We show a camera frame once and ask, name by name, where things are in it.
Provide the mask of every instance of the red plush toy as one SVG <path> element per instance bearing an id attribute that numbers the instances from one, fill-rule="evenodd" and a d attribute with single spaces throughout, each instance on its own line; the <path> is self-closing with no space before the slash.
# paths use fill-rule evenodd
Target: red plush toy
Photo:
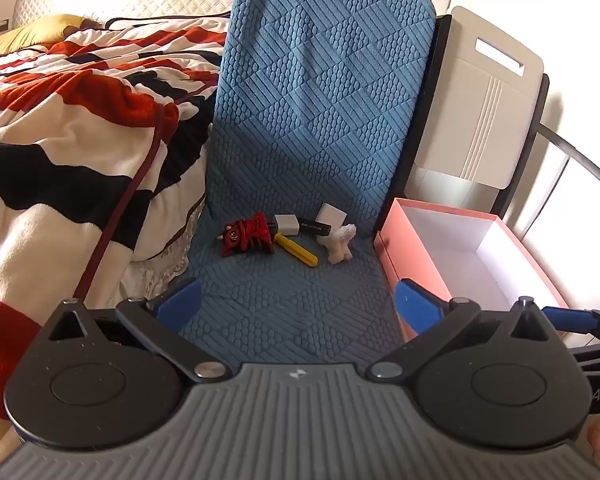
<path id="1" fill-rule="evenodd" d="M 273 254 L 273 240 L 267 225 L 267 218 L 262 212 L 256 213 L 253 218 L 225 225 L 222 241 L 224 243 L 220 253 L 222 256 L 245 253 L 249 250 Z"/>

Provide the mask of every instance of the gray ribbed plate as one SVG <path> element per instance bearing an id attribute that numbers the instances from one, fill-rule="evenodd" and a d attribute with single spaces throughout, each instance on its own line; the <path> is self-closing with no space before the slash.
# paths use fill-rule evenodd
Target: gray ribbed plate
<path id="1" fill-rule="evenodd" d="M 600 471 L 570 444 L 494 454 L 450 440 L 405 391 L 352 365 L 254 365 L 195 386 L 155 433 L 119 449 L 25 444 L 0 480 L 579 480 Z"/>

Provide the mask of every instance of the white lace trim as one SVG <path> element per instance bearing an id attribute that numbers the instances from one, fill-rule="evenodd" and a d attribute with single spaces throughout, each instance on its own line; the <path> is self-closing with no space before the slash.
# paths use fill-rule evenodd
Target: white lace trim
<path id="1" fill-rule="evenodd" d="M 189 266 L 187 253 L 191 248 L 191 240 L 197 230 L 197 221 L 204 206 L 205 203 L 202 202 L 193 211 L 183 234 L 169 247 L 149 260 L 131 262 L 126 267 L 120 286 L 109 301 L 109 308 L 115 307 L 130 296 L 154 298 L 166 290 L 173 278 L 187 270 Z"/>

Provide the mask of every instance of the cardboard box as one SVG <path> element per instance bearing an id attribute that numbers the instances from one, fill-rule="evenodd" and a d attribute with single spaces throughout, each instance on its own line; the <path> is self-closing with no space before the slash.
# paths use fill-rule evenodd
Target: cardboard box
<path id="1" fill-rule="evenodd" d="M 397 198 L 374 246 L 393 290 L 411 278 L 445 301 L 464 296 L 485 310 L 509 310 L 520 296 L 539 307 L 568 307 L 495 215 Z M 411 339 L 413 330 L 401 322 Z"/>

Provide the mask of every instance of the yellow screwdriver handle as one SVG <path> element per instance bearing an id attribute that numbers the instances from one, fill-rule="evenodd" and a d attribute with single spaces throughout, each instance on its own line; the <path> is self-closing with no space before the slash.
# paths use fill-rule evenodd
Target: yellow screwdriver handle
<path id="1" fill-rule="evenodd" d="M 287 238 L 286 236 L 277 233 L 273 237 L 273 241 L 280 247 L 282 247 L 285 251 L 295 256 L 303 264 L 306 264 L 309 267 L 315 267 L 316 265 L 318 265 L 318 257 L 315 254 L 310 253 L 301 245 L 298 245 L 295 242 L 289 240 L 289 238 Z"/>

